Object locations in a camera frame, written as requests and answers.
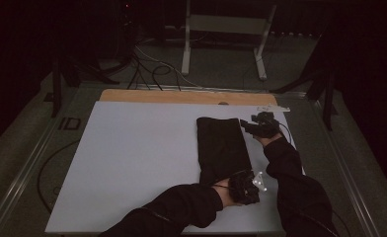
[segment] black cloth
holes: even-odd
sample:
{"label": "black cloth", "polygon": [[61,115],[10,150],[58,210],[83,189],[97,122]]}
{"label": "black cloth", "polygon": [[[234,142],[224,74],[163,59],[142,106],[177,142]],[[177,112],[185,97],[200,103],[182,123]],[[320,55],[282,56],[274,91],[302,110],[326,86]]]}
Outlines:
{"label": "black cloth", "polygon": [[[278,211],[287,236],[335,236],[314,221],[337,233],[326,192],[317,181],[302,175],[298,152],[284,138],[264,151],[270,161],[267,172],[278,181]],[[101,236],[179,236],[189,224],[208,226],[222,209],[222,202],[213,188],[193,184],[172,187],[145,207],[171,221],[150,211],[132,211]]]}
{"label": "black cloth", "polygon": [[198,118],[196,127],[200,184],[212,185],[235,173],[252,170],[237,118]]}

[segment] person's right hand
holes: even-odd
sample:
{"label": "person's right hand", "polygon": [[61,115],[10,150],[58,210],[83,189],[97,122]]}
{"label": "person's right hand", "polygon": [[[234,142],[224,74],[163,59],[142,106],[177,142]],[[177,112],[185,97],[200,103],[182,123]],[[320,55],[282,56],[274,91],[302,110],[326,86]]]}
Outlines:
{"label": "person's right hand", "polygon": [[282,137],[282,134],[280,134],[280,133],[277,133],[275,136],[273,136],[271,138],[264,138],[264,137],[259,137],[259,136],[253,135],[253,138],[255,138],[257,141],[261,142],[261,144],[262,144],[262,146],[264,146],[264,148],[267,145],[269,145],[271,142],[278,140],[281,137]]}

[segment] person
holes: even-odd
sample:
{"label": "person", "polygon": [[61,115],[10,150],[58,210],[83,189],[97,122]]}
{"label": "person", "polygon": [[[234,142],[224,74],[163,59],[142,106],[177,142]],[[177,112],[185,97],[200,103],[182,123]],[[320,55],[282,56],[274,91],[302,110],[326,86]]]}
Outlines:
{"label": "person", "polygon": [[[269,160],[267,173],[278,182],[277,209],[286,236],[339,236],[332,222],[329,198],[316,180],[302,174],[299,153],[281,133],[271,138],[254,135]],[[111,236],[179,236],[185,227],[208,226],[217,211],[238,205],[229,195],[228,179],[212,187],[200,184],[169,188],[151,202],[134,209],[103,232]]]}

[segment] floor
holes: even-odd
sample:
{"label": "floor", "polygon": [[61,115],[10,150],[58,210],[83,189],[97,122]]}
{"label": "floor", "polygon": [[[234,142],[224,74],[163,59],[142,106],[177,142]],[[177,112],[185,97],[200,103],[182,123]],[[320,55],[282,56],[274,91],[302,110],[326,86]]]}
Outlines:
{"label": "floor", "polygon": [[[221,35],[202,35],[199,40],[193,40],[190,75],[183,76],[178,72],[182,67],[183,40],[157,42],[146,39],[134,50],[143,65],[140,74],[133,76],[137,67],[135,60],[110,76],[119,82],[115,86],[103,84],[81,73],[83,83],[79,88],[64,86],[63,108],[57,118],[50,117],[52,103],[44,101],[46,93],[51,92],[51,75],[48,75],[42,81],[40,93],[0,138],[0,236],[48,235],[44,233],[44,228],[49,211],[55,204],[93,104],[104,89],[124,89],[134,78],[130,89],[159,90],[161,87],[178,90],[180,86],[183,90],[265,93],[297,79],[317,43],[316,39],[303,37],[270,36],[263,54],[268,81],[262,81],[258,78],[253,57],[254,41],[256,39],[245,36],[222,38]],[[115,63],[113,60],[102,61],[105,67]],[[317,122],[316,119],[312,120],[313,116],[306,114],[312,111],[313,105],[303,97],[308,87],[307,83],[294,88],[291,93],[279,97],[279,101],[290,104],[294,98],[303,98],[293,104],[298,111],[294,116],[301,117],[301,120],[307,118],[307,122]],[[335,186],[357,187],[343,190],[344,194],[348,192],[349,197],[340,197],[341,193],[331,196],[346,218],[351,236],[387,236],[387,182],[337,91],[334,106],[337,114],[332,116],[333,132],[306,131],[299,123],[294,124],[294,119],[288,118],[297,127],[295,134],[307,136],[306,139],[313,139],[314,142],[321,139],[319,136],[326,136],[333,143],[323,143],[328,147],[312,151],[308,144],[299,142],[298,138],[297,146],[302,147],[300,152],[304,154],[320,152],[320,156],[341,157],[329,164],[340,171],[338,174],[344,175],[332,178],[320,168],[314,168],[313,174],[321,182],[330,184],[328,190],[334,190]],[[74,127],[76,129],[68,129],[70,127],[61,125],[62,119],[79,119],[81,124]],[[332,154],[324,154],[325,148]],[[342,236],[347,236],[345,227],[336,221]],[[283,235],[272,233],[263,236]]]}

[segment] black long-sleeve shirt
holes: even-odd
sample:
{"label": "black long-sleeve shirt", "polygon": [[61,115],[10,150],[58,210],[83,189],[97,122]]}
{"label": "black long-sleeve shirt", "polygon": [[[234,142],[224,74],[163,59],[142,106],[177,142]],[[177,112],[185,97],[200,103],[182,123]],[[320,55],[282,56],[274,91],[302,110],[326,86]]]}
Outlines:
{"label": "black long-sleeve shirt", "polygon": [[[280,138],[265,147],[267,173],[277,179],[277,207],[287,236],[335,236],[332,208],[323,187],[302,175],[298,152]],[[108,236],[179,236],[188,225],[206,227],[222,210],[215,189],[199,184],[169,188],[102,233]]]}

